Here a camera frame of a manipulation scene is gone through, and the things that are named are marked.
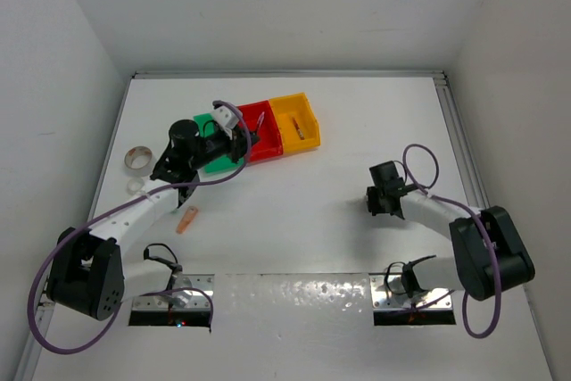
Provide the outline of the pink gel pen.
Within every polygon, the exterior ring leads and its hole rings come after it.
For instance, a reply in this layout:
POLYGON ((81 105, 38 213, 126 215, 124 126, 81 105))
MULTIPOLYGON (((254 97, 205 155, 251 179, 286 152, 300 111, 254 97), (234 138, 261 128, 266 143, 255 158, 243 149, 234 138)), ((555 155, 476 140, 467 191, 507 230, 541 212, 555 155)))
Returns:
POLYGON ((261 114, 258 117, 257 122, 256 122, 256 130, 257 131, 260 129, 261 125, 263 124, 264 119, 265 119, 265 112, 261 112, 261 114))

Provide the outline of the red gel pen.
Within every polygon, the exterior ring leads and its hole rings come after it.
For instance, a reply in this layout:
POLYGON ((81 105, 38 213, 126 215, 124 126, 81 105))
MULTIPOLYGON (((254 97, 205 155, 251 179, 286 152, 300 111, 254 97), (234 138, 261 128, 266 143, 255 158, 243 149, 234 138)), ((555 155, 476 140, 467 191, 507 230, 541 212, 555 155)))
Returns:
POLYGON ((294 129, 295 129, 298 137, 300 138, 300 140, 304 140, 305 136, 304 136, 302 129, 301 129, 301 127, 300 127, 300 125, 299 125, 299 123, 295 117, 292 117, 292 123, 294 125, 294 129))

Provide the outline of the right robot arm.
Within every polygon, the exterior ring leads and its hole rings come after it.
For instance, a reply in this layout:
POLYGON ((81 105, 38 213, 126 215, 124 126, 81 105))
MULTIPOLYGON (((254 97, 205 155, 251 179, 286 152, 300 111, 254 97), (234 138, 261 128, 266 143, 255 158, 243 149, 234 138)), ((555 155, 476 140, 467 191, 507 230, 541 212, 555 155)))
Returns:
POLYGON ((369 169, 371 215, 387 214, 422 225, 451 241, 452 256, 425 256, 404 264, 402 291, 410 298, 436 288, 463 290, 481 302, 532 281, 535 266, 508 212, 493 206, 466 211, 407 185, 394 162, 369 169))

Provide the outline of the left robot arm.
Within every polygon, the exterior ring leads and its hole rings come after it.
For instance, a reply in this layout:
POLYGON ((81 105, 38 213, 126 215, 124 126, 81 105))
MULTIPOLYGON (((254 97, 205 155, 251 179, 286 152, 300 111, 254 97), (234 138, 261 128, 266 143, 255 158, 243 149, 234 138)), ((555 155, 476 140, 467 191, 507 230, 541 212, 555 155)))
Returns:
POLYGON ((260 138, 242 125, 219 127, 207 137, 196 122, 178 120, 169 143, 145 182, 145 193, 130 207, 85 229, 68 228, 58 240, 46 288, 47 297, 93 319, 108 319, 133 297, 161 292, 181 270, 175 262, 144 255, 124 261, 128 249, 163 215, 182 206, 201 185, 198 171, 223 156, 238 162, 260 138))

